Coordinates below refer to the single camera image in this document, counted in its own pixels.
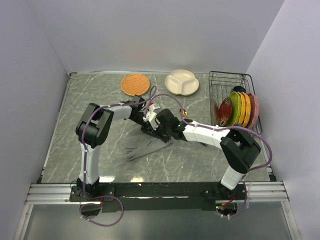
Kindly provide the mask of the grey cloth napkin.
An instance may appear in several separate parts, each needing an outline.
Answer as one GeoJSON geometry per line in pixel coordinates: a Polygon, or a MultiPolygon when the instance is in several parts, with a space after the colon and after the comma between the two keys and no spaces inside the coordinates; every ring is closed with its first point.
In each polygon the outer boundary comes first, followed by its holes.
{"type": "Polygon", "coordinates": [[[157,152],[172,143],[171,140],[162,140],[149,135],[131,136],[125,143],[125,159],[132,161],[145,155],[157,152]]]}

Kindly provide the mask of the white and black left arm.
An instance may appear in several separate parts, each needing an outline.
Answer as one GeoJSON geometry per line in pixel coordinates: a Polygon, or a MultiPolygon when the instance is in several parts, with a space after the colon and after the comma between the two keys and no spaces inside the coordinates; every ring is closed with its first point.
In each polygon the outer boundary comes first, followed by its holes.
{"type": "Polygon", "coordinates": [[[100,149],[113,121],[129,119],[140,125],[143,133],[158,137],[157,126],[145,121],[143,108],[147,109],[150,105],[150,102],[136,95],[129,101],[105,106],[90,103],[87,106],[75,129],[81,146],[81,169],[76,186],[86,200],[94,201],[100,195],[100,149]]]}

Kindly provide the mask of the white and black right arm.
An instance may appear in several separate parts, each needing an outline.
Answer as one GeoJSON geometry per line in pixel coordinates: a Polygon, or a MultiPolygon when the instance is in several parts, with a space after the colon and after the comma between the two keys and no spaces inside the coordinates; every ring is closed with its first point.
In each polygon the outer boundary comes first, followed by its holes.
{"type": "Polygon", "coordinates": [[[219,126],[200,124],[187,119],[179,120],[169,109],[156,113],[148,107],[143,120],[150,124],[153,132],[163,142],[171,139],[197,142],[221,149],[228,167],[215,188],[215,194],[230,199],[236,194],[236,187],[249,172],[261,152],[260,145],[245,130],[224,129],[219,126]]]}

